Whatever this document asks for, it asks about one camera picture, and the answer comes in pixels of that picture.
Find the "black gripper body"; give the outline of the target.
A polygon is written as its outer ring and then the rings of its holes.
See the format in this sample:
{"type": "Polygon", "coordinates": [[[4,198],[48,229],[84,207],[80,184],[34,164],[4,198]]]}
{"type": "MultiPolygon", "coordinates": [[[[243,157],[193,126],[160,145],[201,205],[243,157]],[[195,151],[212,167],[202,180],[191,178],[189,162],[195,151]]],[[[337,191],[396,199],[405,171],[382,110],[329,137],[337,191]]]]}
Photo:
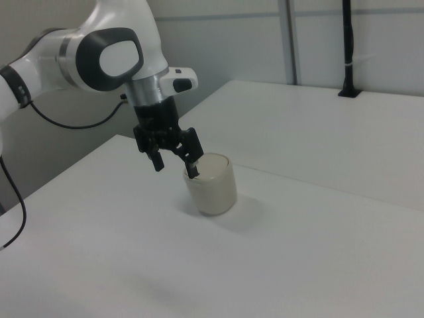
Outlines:
{"type": "Polygon", "coordinates": [[[174,98],[167,98],[153,105],[134,106],[138,125],[134,127],[135,136],[142,132],[172,133],[180,136],[179,116],[174,98]]]}

